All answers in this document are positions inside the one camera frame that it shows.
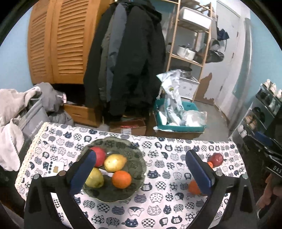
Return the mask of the person's right hand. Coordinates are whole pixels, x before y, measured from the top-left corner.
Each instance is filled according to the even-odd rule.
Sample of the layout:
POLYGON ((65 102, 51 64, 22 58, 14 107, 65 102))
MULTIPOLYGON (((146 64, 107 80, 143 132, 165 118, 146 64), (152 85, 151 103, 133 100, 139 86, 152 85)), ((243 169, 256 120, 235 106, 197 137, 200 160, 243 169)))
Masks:
POLYGON ((256 207, 258 209, 263 209, 265 206, 268 206, 271 203, 272 195, 281 198, 281 186, 272 187, 271 186, 272 182, 273 182, 273 175, 270 174, 265 181, 267 185, 265 187, 263 195, 259 198, 259 200, 256 203, 256 207))

